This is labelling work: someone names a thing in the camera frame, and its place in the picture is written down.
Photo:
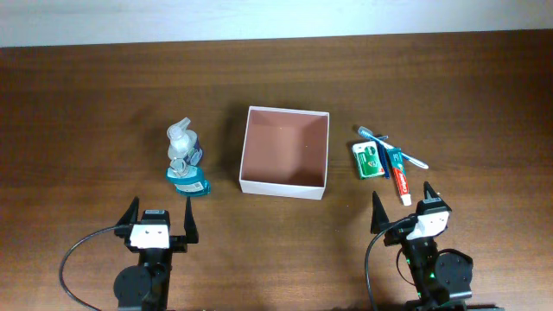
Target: white box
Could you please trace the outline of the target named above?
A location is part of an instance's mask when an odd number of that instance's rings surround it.
[[[250,106],[242,192],[320,200],[327,186],[329,124],[328,112]]]

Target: toothpaste box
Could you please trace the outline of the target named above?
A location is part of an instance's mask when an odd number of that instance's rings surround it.
[[[382,176],[385,173],[378,157],[378,149],[375,142],[356,143],[352,146],[352,151],[357,163],[359,177],[362,180]]]

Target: robotic arm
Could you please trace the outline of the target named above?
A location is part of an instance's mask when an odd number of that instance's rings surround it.
[[[190,197],[184,217],[184,236],[169,236],[168,211],[146,210],[139,222],[137,215],[138,198],[135,198],[117,223],[127,226],[114,232],[124,239],[129,251],[139,254],[138,265],[121,271],[113,284],[118,310],[165,311],[173,253],[187,252],[188,244],[199,241]]]
[[[400,244],[419,300],[408,301],[404,309],[409,311],[467,310],[465,300],[473,295],[470,282],[473,279],[473,259],[460,251],[438,251],[434,238],[447,228],[451,208],[424,182],[424,200],[418,202],[416,213],[395,223],[390,223],[377,193],[372,193],[371,233],[377,238],[385,235],[385,246]],[[368,252],[365,259],[367,287]],[[372,299],[372,308],[377,310]],[[486,310],[503,310],[487,308]]]

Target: toothbrush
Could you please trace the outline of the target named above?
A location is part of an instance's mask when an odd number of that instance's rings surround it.
[[[380,143],[386,149],[393,149],[394,148],[394,146],[390,145],[389,143],[385,143],[385,142],[381,141],[380,139],[376,138],[375,136],[373,136],[371,130],[367,129],[365,126],[360,126],[359,129],[357,130],[357,133],[359,135],[361,135],[363,138],[372,139],[375,142]],[[417,165],[419,168],[424,168],[424,169],[429,168],[429,166],[426,163],[424,163],[420,160],[417,160],[416,158],[414,158],[410,155],[406,155],[403,152],[401,154],[405,158],[405,160]]]

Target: black cable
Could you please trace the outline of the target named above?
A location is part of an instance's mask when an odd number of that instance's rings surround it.
[[[366,290],[369,292],[369,299],[371,300],[371,308],[372,311],[378,311],[377,304],[374,301],[374,296],[372,295],[372,289],[371,289],[371,280],[369,279],[369,255],[371,253],[371,249],[374,246],[375,243],[377,243],[377,240],[385,235],[390,229],[393,229],[396,225],[402,224],[404,221],[409,220],[410,218],[406,217],[404,219],[400,219],[396,221],[395,223],[392,223],[390,227],[387,229],[381,231],[379,234],[377,234],[376,237],[374,237],[369,244],[369,246],[366,248],[366,254],[365,254],[365,278],[366,278]]]
[[[115,225],[115,226],[112,226],[112,227],[108,227],[108,228],[105,228],[105,229],[102,229],[102,230],[98,230],[94,233],[91,233],[89,235],[87,235],[86,237],[82,238],[79,242],[77,242],[75,245],[73,245],[69,251],[67,251],[66,255],[63,257],[63,259],[61,260],[61,264],[60,264],[60,273],[59,273],[59,278],[60,278],[60,285],[61,287],[63,288],[63,290],[66,292],[67,295],[69,295],[69,297],[73,300],[75,300],[77,303],[79,303],[80,305],[82,305],[83,307],[85,308],[88,308],[88,309],[91,309],[91,310],[94,310],[94,311],[101,311],[100,309],[82,301],[81,299],[79,299],[76,295],[74,295],[71,290],[69,290],[69,288],[67,287],[65,281],[63,280],[63,268],[64,266],[66,265],[66,261],[67,259],[69,258],[69,256],[71,255],[71,253],[73,253],[73,251],[75,251],[75,249],[77,247],[79,247],[79,245],[85,243],[86,241],[88,241],[89,239],[91,238],[94,238],[96,237],[97,235],[99,234],[102,234],[102,233],[106,233],[106,232],[110,232],[112,230],[117,230],[117,229],[123,229],[123,228],[127,228],[129,227],[128,225]]]
[[[401,270],[399,269],[399,255],[401,255],[401,252],[404,250],[404,248],[400,248],[399,251],[397,251],[397,256],[396,256],[396,268],[397,268],[397,273],[399,273],[399,275],[401,276],[401,278],[403,278],[404,281],[406,281],[407,283],[415,286],[415,284],[413,282],[409,282],[409,280],[407,280],[404,276],[403,273],[401,273]]]

